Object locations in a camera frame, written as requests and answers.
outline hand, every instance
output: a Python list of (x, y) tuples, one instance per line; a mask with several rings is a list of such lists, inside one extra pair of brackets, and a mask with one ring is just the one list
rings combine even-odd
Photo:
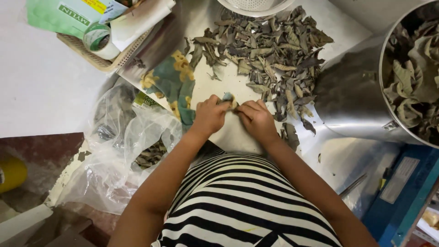
[(247, 101), (236, 108), (247, 131), (265, 148), (280, 140), (274, 119), (262, 100)]
[(207, 140), (213, 133), (223, 127), (224, 117), (230, 102), (217, 105), (219, 100), (218, 96), (213, 94), (209, 99), (197, 104), (194, 124), (190, 131), (197, 133)]

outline packing tape roll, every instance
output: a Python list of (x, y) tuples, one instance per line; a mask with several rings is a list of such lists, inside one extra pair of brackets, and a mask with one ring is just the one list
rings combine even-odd
[(98, 22), (91, 24), (85, 30), (83, 43), (87, 50), (103, 59), (113, 59), (120, 53), (119, 49), (112, 43), (111, 29)]

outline basket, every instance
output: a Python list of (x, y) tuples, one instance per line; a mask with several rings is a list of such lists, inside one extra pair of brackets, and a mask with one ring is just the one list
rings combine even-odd
[(132, 42), (124, 51), (122, 51), (115, 59), (105, 60), (91, 51), (87, 50), (81, 39), (68, 34), (57, 33), (56, 37), (61, 40), (64, 44), (74, 50), (77, 54), (87, 60), (96, 69), (104, 72), (110, 72), (117, 68), (122, 67), (126, 61), (131, 57), (131, 55), (136, 51), (136, 49), (143, 43), (143, 41), (148, 37), (149, 33), (154, 27), (150, 28), (140, 37), (138, 37), (134, 42)]

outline black and white striped shirt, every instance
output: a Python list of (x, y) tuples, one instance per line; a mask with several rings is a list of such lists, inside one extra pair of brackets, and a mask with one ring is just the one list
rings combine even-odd
[(189, 169), (152, 246), (341, 244), (322, 213), (274, 164), (221, 150)]

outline stainless steel table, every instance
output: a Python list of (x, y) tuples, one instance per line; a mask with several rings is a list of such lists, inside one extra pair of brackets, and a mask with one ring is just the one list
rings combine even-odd
[[(371, 32), (358, 24), (355, 20), (341, 12), (327, 0), (296, 0), (290, 9), (302, 5), (307, 14), (317, 21), (317, 28), (334, 39), (320, 52), (320, 57), (326, 60), (334, 58), (371, 35)], [(213, 24), (220, 18), (223, 7), (214, 0), (183, 0), (177, 2), (173, 9), (173, 19), (158, 24), (148, 38), (138, 49), (137, 56), (146, 65), (140, 69), (128, 61), (118, 74), (130, 83), (141, 89), (140, 75), (155, 67), (174, 50), (183, 50), (183, 37), (193, 38), (202, 36), (206, 28), (215, 29)], [(204, 101), (211, 94), (222, 96), (225, 92), (233, 93), (238, 103), (260, 98), (245, 83), (246, 76), (237, 76), (237, 67), (230, 63), (224, 68), (223, 81), (211, 80), (207, 73), (212, 69), (205, 64), (205, 58), (200, 61), (194, 76), (196, 85), (192, 97), (192, 106)], [(169, 106), (165, 99), (157, 99), (150, 95), (165, 108)], [(313, 136), (306, 131), (300, 121), (288, 119), (296, 126), (301, 142), (297, 153), (309, 164), (337, 193), (343, 191), (363, 173), (367, 172), (366, 181), (360, 184), (346, 199), (346, 204), (361, 217), (375, 194), (380, 178), (385, 170), (399, 153), (400, 144), (379, 142), (366, 139), (347, 138), (329, 130), (321, 121), (314, 107), (310, 106), (314, 118), (317, 135)], [(260, 153), (258, 144), (248, 136), (239, 123), (239, 119), (232, 113), (226, 115), (226, 123), (221, 131), (213, 135), (210, 140), (229, 152)]]

